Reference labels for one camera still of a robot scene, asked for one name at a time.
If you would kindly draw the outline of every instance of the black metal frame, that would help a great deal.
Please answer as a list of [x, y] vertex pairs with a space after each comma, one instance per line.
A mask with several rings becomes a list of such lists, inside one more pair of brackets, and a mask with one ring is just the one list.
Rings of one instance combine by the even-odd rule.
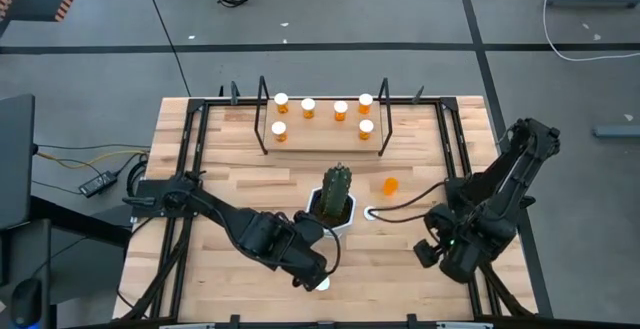
[[[262, 98], [262, 91], [264, 90], [266, 99]], [[462, 122], [460, 119], [460, 114], [458, 112], [458, 104], [455, 97], [431, 97], [431, 98], [412, 98], [412, 97], [390, 97], [389, 89], [388, 89], [388, 81], [383, 80], [382, 86], [380, 88], [380, 93], [378, 94], [378, 100], [382, 99], [382, 94], [385, 93], [385, 105], [389, 110], [389, 127], [391, 131], [391, 105], [433, 105], [436, 110], [436, 117], [438, 120], [438, 127], [440, 131], [440, 139], [442, 144], [442, 150], [445, 159], [445, 166], [447, 168], [447, 176], [449, 178], [454, 178], [456, 176], [455, 164], [453, 160], [452, 146], [449, 138], [449, 132], [447, 128], [447, 123], [445, 119], [445, 110], [451, 113], [456, 142], [459, 148], [460, 158], [462, 161], [463, 172], [465, 175], [471, 173], [471, 164], [469, 161], [468, 151], [466, 147], [466, 142], [464, 140], [464, 133], [462, 131]], [[269, 99], [269, 92], [267, 89], [266, 82], [264, 77], [260, 77], [260, 84], [258, 90], [258, 96], [256, 98], [238, 98], [235, 100], [231, 100], [230, 98], [193, 98], [189, 99], [187, 105], [187, 113], [185, 118], [185, 125], [182, 134], [182, 139], [180, 143], [180, 151], [178, 156], [178, 164], [176, 167], [176, 172], [184, 172], [187, 158], [187, 150], [189, 147], [189, 141], [191, 136], [191, 131], [193, 128], [193, 121], [195, 118], [196, 112], [200, 112], [200, 125], [198, 127], [198, 135], [195, 145], [195, 154], [193, 160], [192, 170], [194, 172], [200, 172], [201, 164], [202, 164], [202, 156], [204, 152], [204, 145], [206, 140], [206, 131], [207, 131], [207, 120], [209, 115], [209, 110], [215, 106], [229, 106], [229, 105], [237, 105], [237, 106], [256, 106], [256, 121], [254, 123], [254, 131], [256, 135], [259, 137], [258, 133], [258, 118], [260, 114], [260, 105], [264, 105]], [[326, 98], [327, 100], [336, 100], [342, 99], [339, 97], [331, 97]], [[387, 136], [385, 140], [384, 146], [381, 152], [384, 152], [389, 139], [391, 137], [391, 133]], [[266, 151], [264, 148], [264, 143], [259, 140], [260, 147], [263, 152]], [[162, 251], [160, 254], [160, 262], [158, 268], [161, 268], [166, 262], [166, 258], [169, 256], [169, 252], [171, 251], [171, 243], [173, 241], [173, 236], [175, 232], [175, 218], [167, 218], [167, 226], [165, 229], [165, 235], [163, 239]], [[183, 222], [182, 230], [187, 230], [186, 234], [189, 235], [191, 232], [191, 227], [193, 223], [193, 218], [185, 218]], [[184, 274], [185, 267], [187, 261], [188, 249], [185, 253], [180, 257], [177, 263], [177, 269], [175, 271], [175, 285], [172, 291], [171, 296], [171, 306], [170, 306], [170, 318], [177, 318], [180, 310], [180, 300], [182, 296], [182, 288], [184, 283]], [[491, 289], [490, 285], [487, 284], [487, 289], [489, 290], [489, 299], [491, 303], [491, 312], [495, 316], [500, 316], [500, 303]], [[159, 311], [162, 304], [162, 296], [164, 294], [163, 290], [158, 291], [157, 297], [154, 299], [152, 303], [152, 310], [150, 312], [149, 318], [157, 319], [159, 318]], [[480, 296], [478, 292], [478, 285], [476, 283], [475, 278], [469, 283], [469, 299], [471, 303], [471, 308], [473, 312], [474, 318], [479, 318], [483, 315], [482, 306], [480, 303]], [[232, 316], [232, 320], [229, 323], [216, 323], [216, 327], [238, 327], [234, 326], [234, 322], [236, 325], [239, 325], [239, 316]], [[340, 327], [353, 327], [353, 328], [375, 328], [375, 327], [384, 327], [384, 328], [417, 328], [423, 326], [433, 326], [435, 322], [433, 321], [417, 321], [415, 314], [408, 314], [406, 322], [357, 322], [357, 323], [331, 323], [330, 325], [340, 324]], [[286, 328], [286, 327], [301, 327], [306, 323], [252, 323], [250, 326], [255, 328]], [[310, 327], [317, 327], [318, 323], [309, 323]]]
[[[265, 101], [262, 100], [262, 91], [264, 91], [265, 96], [267, 98]], [[384, 142], [382, 143], [382, 148], [380, 148], [380, 151], [378, 151], [378, 156], [382, 156], [382, 154], [384, 154], [384, 150], [387, 148], [387, 144], [389, 144], [391, 135], [393, 135], [393, 123], [391, 122], [391, 97], [389, 95], [389, 80], [387, 80], [387, 78], [384, 78], [382, 80], [382, 85], [380, 86], [380, 92], [378, 93], [378, 97], [375, 98], [375, 100], [380, 102], [380, 106], [382, 106], [383, 104], [382, 102], [383, 93], [385, 95], [384, 105], [387, 107], [387, 125], [389, 126], [389, 133], [387, 133], [387, 136], [384, 139]], [[258, 131], [258, 125], [260, 123], [260, 107], [262, 105], [267, 104], [269, 99], [270, 97], [269, 97], [269, 90], [267, 89], [267, 83], [264, 80], [264, 76], [261, 76], [260, 84], [258, 85], [258, 96], [256, 101], [256, 118], [253, 124], [253, 131], [254, 133], [256, 133], [256, 138], [258, 138], [258, 143], [260, 143], [260, 148], [262, 149], [262, 153], [265, 155], [269, 154], [269, 151], [264, 146], [264, 141], [262, 140], [262, 137], [260, 136], [260, 132]], [[342, 100], [342, 99], [353, 100], [354, 98], [340, 98], [340, 97], [315, 98], [315, 100]], [[238, 101], [236, 98], [235, 103], [232, 105], [237, 105], [237, 104], [238, 104]]]

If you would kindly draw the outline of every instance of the wooden table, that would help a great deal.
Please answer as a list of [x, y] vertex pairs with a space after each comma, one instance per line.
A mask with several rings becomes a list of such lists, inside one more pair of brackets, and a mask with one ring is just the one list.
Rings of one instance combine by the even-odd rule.
[[[497, 154], [483, 98], [458, 97], [458, 103], [473, 170], [481, 171]], [[148, 179], [166, 179], [174, 173], [186, 104], [186, 98], [164, 99], [146, 173]], [[357, 199], [357, 213], [350, 232], [341, 239], [341, 265], [325, 292], [293, 288], [290, 275], [281, 270], [272, 272], [248, 260], [233, 249], [221, 227], [199, 217], [191, 234], [181, 322], [228, 322], [232, 314], [239, 314], [242, 322], [405, 321], [408, 313], [417, 314], [418, 320], [472, 318], [466, 286], [447, 278], [437, 266], [423, 269], [415, 257], [413, 245], [427, 237], [422, 221], [369, 222], [362, 215], [367, 205], [405, 202], [446, 177], [433, 106], [394, 106], [394, 133], [381, 158], [376, 153], [263, 155], [253, 132], [254, 115], [254, 107], [211, 109], [202, 163], [207, 171], [203, 176], [205, 189], [237, 207], [280, 210], [292, 216], [304, 208], [310, 191], [321, 184], [326, 169], [343, 162], [353, 172], [351, 193]], [[453, 138], [451, 118], [447, 116], [447, 120]], [[197, 123], [195, 120], [193, 140]], [[462, 173], [457, 151], [454, 153], [457, 172]], [[382, 194], [387, 177], [400, 182], [399, 191], [393, 196]], [[444, 199], [444, 192], [437, 191], [407, 209], [388, 213], [388, 217], [423, 213]], [[130, 301], [141, 296], [156, 274], [164, 229], [165, 219], [154, 219], [131, 240], [120, 285], [120, 291]], [[332, 266], [335, 243], [323, 239], [314, 248]], [[535, 311], [517, 238], [494, 268], [521, 303]], [[483, 309], [488, 314], [484, 280], [480, 279], [481, 274], [478, 278]], [[165, 286], [163, 314], [168, 313], [172, 285], [173, 275]], [[118, 300], [114, 316], [128, 309]]]

